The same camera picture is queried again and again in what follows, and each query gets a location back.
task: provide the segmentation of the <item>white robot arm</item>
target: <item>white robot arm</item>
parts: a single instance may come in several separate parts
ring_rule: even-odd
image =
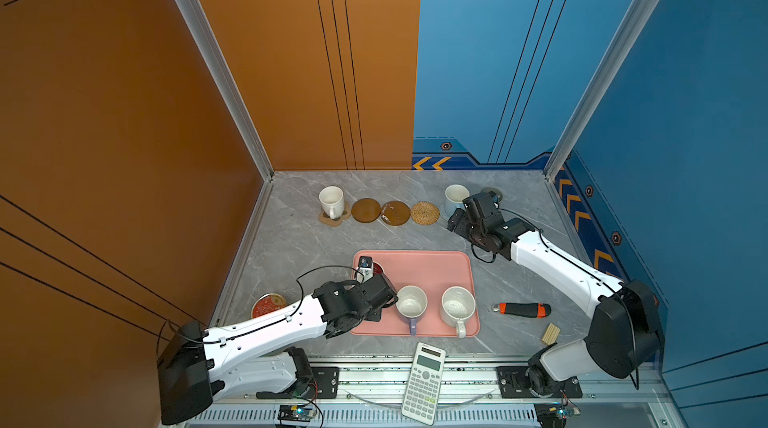
[[[504,221],[500,200],[494,192],[467,197],[465,209],[456,209],[448,221],[448,230],[493,252],[494,259],[500,254],[533,270],[591,319],[583,340],[547,346],[528,361],[535,394],[557,393],[572,376],[596,370],[625,378],[664,346],[658,302],[648,286],[640,281],[624,283],[593,269],[546,240],[521,215]]]
[[[312,295],[244,323],[201,330],[194,321],[180,327],[158,358],[161,421],[181,423],[224,396],[304,396],[313,378],[304,351],[291,347],[264,355],[297,341],[336,337],[363,320],[378,321],[381,310],[397,301],[396,293],[383,274],[362,283],[327,281]]]

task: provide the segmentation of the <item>yellow chevron arrow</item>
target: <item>yellow chevron arrow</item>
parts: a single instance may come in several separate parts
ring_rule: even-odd
[[[589,213],[579,212],[578,210],[576,210],[576,220],[574,221],[574,225],[576,225],[576,231],[578,231],[579,219],[592,220],[592,217],[590,217]]]
[[[563,185],[573,185],[571,180],[562,179],[560,180],[560,198],[563,198]]]
[[[448,161],[448,160],[450,160],[450,159],[451,159],[451,157],[450,157],[450,156],[447,156],[446,158],[444,158],[444,159],[441,159],[441,160],[440,160],[439,162],[437,162],[435,165],[432,165],[432,168],[434,168],[435,170],[442,170],[442,167],[441,167],[440,165],[444,164],[445,162],[447,162],[447,161]]]
[[[600,263],[600,259],[608,260],[611,263],[615,263],[613,257],[611,257],[608,253],[600,250],[594,251],[594,269],[599,270],[598,264]]]
[[[568,200],[568,204],[565,206],[565,211],[568,212],[568,214],[571,214],[571,202],[581,202],[581,199],[577,197],[576,195],[568,195],[565,197]]]
[[[420,159],[416,164],[413,166],[413,168],[417,170],[424,170],[422,168],[422,163],[426,162],[427,160],[431,159],[431,156],[425,156],[424,158]]]

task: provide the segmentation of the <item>white cup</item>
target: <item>white cup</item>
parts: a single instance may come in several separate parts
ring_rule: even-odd
[[[464,185],[451,185],[446,188],[446,200],[442,205],[443,218],[450,219],[456,209],[464,209],[464,199],[469,196],[469,190]]]
[[[411,336],[416,336],[416,323],[427,311],[427,293],[414,285],[402,287],[395,303],[400,316],[408,322]]]
[[[327,186],[320,191],[322,211],[335,220],[344,213],[344,192],[338,186]]]
[[[475,297],[463,287],[451,287],[442,294],[440,318],[450,327],[456,327],[456,336],[467,337],[466,320],[475,314]]]

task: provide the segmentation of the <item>calculator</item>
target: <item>calculator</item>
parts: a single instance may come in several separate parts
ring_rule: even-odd
[[[445,350],[425,343],[416,346],[406,397],[400,409],[403,416],[427,425],[435,423],[442,366],[445,363]]]

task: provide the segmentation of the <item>blue wall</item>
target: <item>blue wall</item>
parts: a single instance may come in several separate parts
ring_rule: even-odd
[[[537,1],[421,0],[414,138],[481,163],[557,143],[632,0]]]
[[[667,301],[692,428],[768,402],[766,28],[768,0],[661,0],[576,145]]]

